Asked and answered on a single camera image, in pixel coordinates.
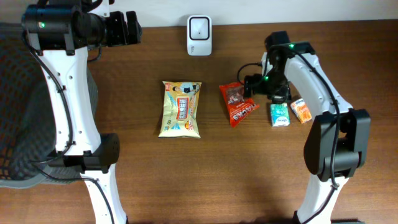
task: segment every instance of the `snack bag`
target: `snack bag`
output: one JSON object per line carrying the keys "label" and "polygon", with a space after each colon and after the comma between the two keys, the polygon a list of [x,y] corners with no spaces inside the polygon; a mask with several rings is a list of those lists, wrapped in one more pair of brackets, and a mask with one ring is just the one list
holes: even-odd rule
{"label": "snack bag", "polygon": [[290,124],[287,103],[271,105],[272,127],[288,126]]}
{"label": "snack bag", "polygon": [[159,137],[200,138],[196,121],[199,91],[197,82],[163,82],[163,120]]}
{"label": "snack bag", "polygon": [[290,107],[302,124],[312,119],[310,110],[303,99],[296,100],[290,105]]}
{"label": "snack bag", "polygon": [[231,83],[220,86],[229,113],[229,122],[234,128],[259,105],[254,104],[253,99],[243,98],[243,86],[240,83]]}

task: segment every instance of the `yellow snack bag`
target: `yellow snack bag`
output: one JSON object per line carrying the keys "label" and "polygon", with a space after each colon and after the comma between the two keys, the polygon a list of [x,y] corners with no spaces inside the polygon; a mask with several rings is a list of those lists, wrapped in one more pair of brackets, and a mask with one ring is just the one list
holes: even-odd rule
{"label": "yellow snack bag", "polygon": [[312,119],[310,110],[303,99],[296,100],[290,105],[290,107],[302,124]]}
{"label": "yellow snack bag", "polygon": [[160,138],[200,138],[196,121],[199,91],[198,82],[163,82],[165,85],[163,120]]}

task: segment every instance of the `orange packet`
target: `orange packet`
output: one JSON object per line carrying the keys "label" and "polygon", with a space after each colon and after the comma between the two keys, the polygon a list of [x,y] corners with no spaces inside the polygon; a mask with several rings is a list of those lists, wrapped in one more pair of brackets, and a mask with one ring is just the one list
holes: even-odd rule
{"label": "orange packet", "polygon": [[253,99],[243,98],[243,86],[240,83],[221,85],[220,90],[228,109],[229,122],[232,128],[259,107]]}
{"label": "orange packet", "polygon": [[296,100],[290,104],[290,107],[292,108],[294,114],[296,114],[298,120],[300,120],[300,123],[303,124],[312,119],[310,110],[303,99]]}

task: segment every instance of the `robotic arm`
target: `robotic arm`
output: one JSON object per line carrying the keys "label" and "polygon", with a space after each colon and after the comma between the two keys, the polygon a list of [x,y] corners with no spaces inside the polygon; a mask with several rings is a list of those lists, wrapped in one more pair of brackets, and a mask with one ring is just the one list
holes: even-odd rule
{"label": "robotic arm", "polygon": [[[369,139],[370,117],[354,110],[335,90],[308,42],[291,43],[286,32],[266,39],[262,75],[246,76],[244,94],[267,95],[274,103],[290,98],[292,82],[308,105],[313,125],[304,147],[311,172],[303,204],[295,223],[331,223],[341,188],[363,166]],[[346,136],[339,138],[339,132]]]}
{"label": "robotic arm", "polygon": [[44,71],[57,129],[49,159],[33,163],[74,168],[87,180],[96,222],[128,223],[115,178],[119,138],[95,126],[87,58],[91,49],[141,42],[136,13],[127,12],[126,22],[123,13],[109,12],[109,0],[47,2],[30,5],[22,18],[22,40]]}

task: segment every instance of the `table surface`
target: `table surface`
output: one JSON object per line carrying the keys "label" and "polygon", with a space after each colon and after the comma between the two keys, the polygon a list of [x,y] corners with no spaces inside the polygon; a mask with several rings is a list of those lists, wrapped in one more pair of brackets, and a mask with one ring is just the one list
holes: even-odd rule
{"label": "table surface", "polygon": [[[235,82],[243,64],[259,61],[265,37],[278,30],[310,41],[342,97],[371,115],[365,166],[344,186],[332,218],[398,222],[398,21],[214,26],[209,57],[187,54],[185,27],[144,29],[141,44],[104,49],[89,64],[99,89],[95,121],[101,133],[119,134],[116,176],[130,222],[272,221],[299,208],[312,122],[300,124],[289,110],[290,126],[272,128],[269,101],[256,95],[260,108],[233,129],[218,88]],[[201,139],[158,139],[164,80],[203,83]],[[82,182],[0,194],[1,223],[95,222]]]}

